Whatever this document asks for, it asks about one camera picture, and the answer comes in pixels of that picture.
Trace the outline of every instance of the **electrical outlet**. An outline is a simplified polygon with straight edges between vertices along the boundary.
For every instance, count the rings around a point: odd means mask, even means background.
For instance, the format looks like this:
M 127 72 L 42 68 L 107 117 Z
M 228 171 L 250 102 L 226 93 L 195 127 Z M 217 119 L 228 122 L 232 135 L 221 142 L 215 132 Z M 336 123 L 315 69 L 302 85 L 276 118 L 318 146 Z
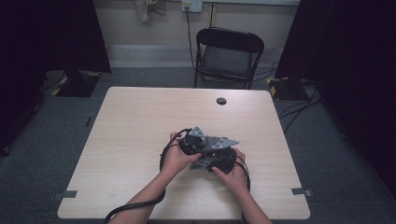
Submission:
M 192 1 L 192 12 L 202 12 L 202 1 Z
M 192 12 L 191 1 L 181 1 L 181 11 L 186 11 L 186 8 L 189 9 L 189 12 Z

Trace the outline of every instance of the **forearm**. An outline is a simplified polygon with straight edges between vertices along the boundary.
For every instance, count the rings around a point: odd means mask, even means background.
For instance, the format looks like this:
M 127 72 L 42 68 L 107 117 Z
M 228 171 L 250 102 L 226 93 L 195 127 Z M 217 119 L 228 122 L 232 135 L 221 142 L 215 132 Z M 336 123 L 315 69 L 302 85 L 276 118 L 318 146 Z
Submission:
M 248 189 L 243 188 L 240 190 L 236 190 L 233 195 L 239 202 L 244 217 L 247 220 L 247 223 L 272 223 L 272 221 L 268 218 L 267 215 L 265 215 L 265 213 L 262 211 L 256 201 L 253 199 Z
M 159 172 L 154 179 L 140 190 L 128 203 L 142 203 L 157 199 L 174 177 L 174 174 Z M 154 206 L 155 205 L 120 212 L 116 214 L 109 223 L 147 223 Z

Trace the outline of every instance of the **light wood table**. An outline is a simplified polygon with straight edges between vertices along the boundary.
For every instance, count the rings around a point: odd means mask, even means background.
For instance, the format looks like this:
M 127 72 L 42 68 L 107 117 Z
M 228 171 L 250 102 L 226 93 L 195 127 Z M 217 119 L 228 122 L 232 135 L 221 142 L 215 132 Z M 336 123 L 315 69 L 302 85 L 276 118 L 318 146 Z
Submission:
M 223 97 L 226 105 L 218 105 Z M 267 91 L 113 87 L 93 124 L 63 198 L 60 218 L 104 218 L 159 172 L 170 133 L 199 126 L 206 135 L 238 140 L 251 193 L 271 219 L 306 219 L 310 211 Z M 207 170 L 182 171 L 152 219 L 240 219 L 232 194 Z

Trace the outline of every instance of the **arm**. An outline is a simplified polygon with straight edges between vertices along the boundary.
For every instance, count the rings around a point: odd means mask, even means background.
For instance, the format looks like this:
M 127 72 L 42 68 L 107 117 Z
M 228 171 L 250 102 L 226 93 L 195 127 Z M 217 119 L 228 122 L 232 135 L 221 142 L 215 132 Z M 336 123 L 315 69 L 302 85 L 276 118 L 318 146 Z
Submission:
M 142 190 L 140 190 L 128 203 L 141 203 L 154 200 L 158 198 L 165 190 L 166 186 L 175 178 L 175 176 L 186 166 L 193 161 L 197 161 L 201 154 L 188 156 L 178 146 L 178 141 L 175 140 L 166 153 L 163 162 L 163 169 L 151 180 Z M 149 216 L 155 205 L 142 207 L 132 210 L 127 210 L 116 214 L 109 223 L 147 223 Z
M 233 150 L 236 152 L 236 161 L 243 164 L 244 162 L 242 160 L 245 159 L 245 154 L 239 151 L 237 148 L 234 148 Z M 246 175 L 242 167 L 235 165 L 235 167 L 227 175 L 217 167 L 213 167 L 213 172 L 219 176 L 219 178 L 224 182 L 235 199 L 238 201 L 247 223 L 272 223 L 272 221 L 267 215 L 265 215 L 248 191 Z

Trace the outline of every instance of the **cord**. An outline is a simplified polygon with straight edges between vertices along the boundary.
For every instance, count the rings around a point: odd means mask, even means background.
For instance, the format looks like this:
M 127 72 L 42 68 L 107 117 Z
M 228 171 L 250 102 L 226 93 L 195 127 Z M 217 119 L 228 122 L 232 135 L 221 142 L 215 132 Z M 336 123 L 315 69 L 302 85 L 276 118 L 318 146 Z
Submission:
M 191 130 L 191 129 L 183 129 L 182 131 L 178 132 L 178 133 L 169 141 L 169 143 L 166 145 L 166 147 L 163 149 L 163 153 L 160 155 L 160 156 L 161 156 L 161 158 L 160 158 L 160 171 L 161 171 L 161 169 L 163 168 L 163 162 L 164 162 L 166 153 L 168 152 L 169 148 L 170 148 L 170 147 L 177 146 L 177 145 L 172 145 L 172 143 L 173 143 L 182 133 L 184 133 L 184 132 L 187 133 L 187 132 L 189 132 L 190 130 Z M 227 158 L 227 157 L 222 157 L 222 158 L 224 158 L 224 159 L 226 159 L 226 160 L 228 160 L 228 161 L 232 161 L 231 159 L 229 159 L 229 158 Z M 245 161 L 244 161 L 242 158 L 240 158 L 240 157 L 238 157 L 238 158 L 242 160 L 243 164 L 241 164 L 240 162 L 237 162 L 237 161 L 233 161 L 233 162 L 234 162 L 235 164 L 237 164 L 238 166 L 240 166 L 240 167 L 244 170 L 244 172 L 245 172 L 245 174 L 246 174 L 246 177 L 247 177 L 247 189 L 250 191 L 250 177 L 249 177 L 249 173 L 248 173 L 248 166 L 247 166 L 247 164 L 245 163 Z M 140 208 L 140 207 L 152 206 L 152 205 L 154 205 L 154 204 L 160 203 L 160 202 L 163 200 L 163 198 L 165 197 L 165 193 L 166 193 L 166 189 L 161 193 L 161 195 L 160 195 L 157 199 L 154 199 L 154 200 L 151 200 L 151 201 L 147 201 L 147 202 L 142 202 L 142 203 L 129 203 L 129 204 L 125 204 L 125 205 L 123 205 L 123 206 L 120 206 L 120 207 L 118 207 L 118 208 L 116 208 L 116 209 L 113 209 L 113 210 L 112 210 L 110 213 L 108 213 L 107 216 L 105 217 L 104 223 L 107 224 L 108 221 L 109 221 L 114 215 L 116 215 L 116 214 L 119 213 L 119 212 L 126 211 L 126 210 L 131 210 L 131 209 L 136 209 L 136 208 Z
M 320 102 L 320 100 L 321 100 L 321 97 L 319 97 L 319 99 L 318 99 L 317 101 L 315 101 L 315 102 L 314 102 L 313 104 L 311 104 L 311 105 L 308 105 L 307 107 L 310 107 L 310 106 L 312 106 L 312 105 L 316 105 L 317 103 Z M 306 103 L 302 102 L 302 103 L 298 103 L 298 104 L 296 104 L 296 105 L 291 105 L 291 106 L 289 106 L 288 108 L 285 108 L 284 111 L 287 110 L 287 109 L 290 109 L 290 108 L 292 108 L 292 107 L 294 107 L 294 106 L 303 105 L 303 104 L 306 104 Z M 286 116 L 295 114 L 295 113 L 299 112 L 299 111 L 302 110 L 302 109 L 305 109 L 305 105 L 304 105 L 303 107 L 301 107 L 301 108 L 299 108 L 299 109 L 296 109 L 296 110 L 294 110 L 294 111 L 291 111 L 291 112 L 289 112 L 289 113 L 287 113 L 287 114 L 285 114 L 285 115 L 279 115 L 278 118 L 279 118 L 279 119 L 283 119 L 283 118 L 285 118 Z
M 260 78 L 254 79 L 252 82 L 257 82 L 257 81 L 266 79 L 266 78 L 268 78 L 269 76 L 271 76 L 271 75 L 274 73 L 274 71 L 276 71 L 276 68 L 271 68 L 271 69 L 268 70 L 268 71 L 256 73 L 256 74 L 254 74 L 255 76 L 256 76 L 256 75 L 262 75 L 262 74 L 265 74 L 265 73 L 270 73 L 270 74 L 268 74 L 268 75 L 265 76 L 265 77 L 260 77 Z M 224 80 L 224 81 L 220 81 L 220 80 L 223 80 L 223 79 L 221 79 L 221 78 L 212 78 L 212 79 L 206 78 L 206 79 L 205 79 L 205 81 L 213 82 L 213 83 L 226 83 L 226 84 L 228 84 L 228 83 L 232 83 L 232 84 L 234 84 L 234 83 L 245 83 L 244 81 L 231 81 L 231 80 L 229 80 L 229 81 L 225 81 L 225 80 Z
M 284 117 L 282 116 L 283 113 L 285 113 L 287 110 L 291 109 L 292 107 L 295 107 L 295 106 L 298 106 L 298 105 L 303 105 L 303 104 L 304 104 L 304 102 L 300 102 L 300 103 L 296 103 L 296 104 L 294 104 L 294 105 L 290 105 L 290 106 L 284 108 L 284 109 L 282 110 L 282 112 L 278 115 L 279 118 L 280 118 L 280 119 L 284 118 Z
M 163 153 L 161 154 L 161 158 L 160 158 L 160 171 L 163 168 L 163 161 L 165 159 L 165 155 L 168 152 L 170 147 L 173 147 L 175 145 L 171 145 L 173 143 L 173 141 L 175 141 L 175 139 L 182 133 L 184 132 L 188 132 L 190 129 L 184 129 L 182 131 L 180 131 L 178 134 L 176 134 L 170 141 L 169 143 L 166 145 L 166 147 L 163 149 Z M 154 204 L 160 203 L 163 198 L 165 197 L 165 192 L 166 190 L 164 190 L 161 195 L 151 201 L 147 201 L 147 202 L 142 202 L 142 203 L 129 203 L 129 204 L 125 204 L 123 206 L 120 206 L 116 209 L 113 209 L 110 213 L 108 213 L 108 215 L 105 217 L 105 221 L 104 223 L 107 224 L 108 221 L 117 213 L 122 212 L 122 211 L 126 211 L 126 210 L 131 210 L 131 209 L 136 209 L 136 208 L 140 208 L 140 207 L 147 207 L 147 206 L 152 206 Z
M 302 108 L 300 108 L 299 110 L 296 110 L 296 111 L 291 112 L 291 113 L 297 112 L 297 114 L 296 114 L 296 115 L 293 117 L 293 119 L 289 122 L 288 126 L 286 126 L 285 130 L 283 131 L 283 134 L 285 134 L 285 133 L 288 131 L 290 125 L 297 119 L 297 117 L 301 114 L 301 112 L 303 112 L 303 110 L 305 110 L 306 108 L 308 108 L 309 106 L 311 106 L 311 105 L 309 105 L 309 103 L 311 103 L 311 101 L 314 99 L 315 93 L 317 92 L 317 90 L 318 90 L 318 85 L 315 87 L 314 93 L 312 93 L 311 97 L 309 97 L 309 99 L 308 99 L 308 101 L 306 102 L 306 104 L 305 104 Z M 319 101 L 320 101 L 320 99 L 317 100 L 316 102 L 314 102 L 312 105 L 317 104 Z
M 190 32 L 190 9 L 188 7 L 184 7 L 186 11 L 186 17 L 187 17 L 187 26 L 189 27 L 189 46 L 190 46 L 190 57 L 191 57 L 191 64 L 192 68 L 195 70 L 194 66 L 194 60 L 192 58 L 192 43 L 191 43 L 191 32 Z
M 56 83 L 58 83 L 64 77 L 64 73 L 65 73 L 65 71 L 62 73 L 62 75 L 54 83 L 50 84 L 48 87 L 44 87 L 40 91 L 46 91 L 47 89 L 53 87 Z
M 260 74 L 269 73 L 269 72 L 272 74 L 272 73 L 276 70 L 276 68 L 274 68 L 274 67 L 275 67 L 275 65 L 276 65 L 277 63 L 279 63 L 279 62 L 273 63 L 273 64 L 271 65 L 271 69 L 270 69 L 270 70 L 265 71 L 265 72 L 256 73 L 256 74 L 254 74 L 254 75 L 260 75 Z

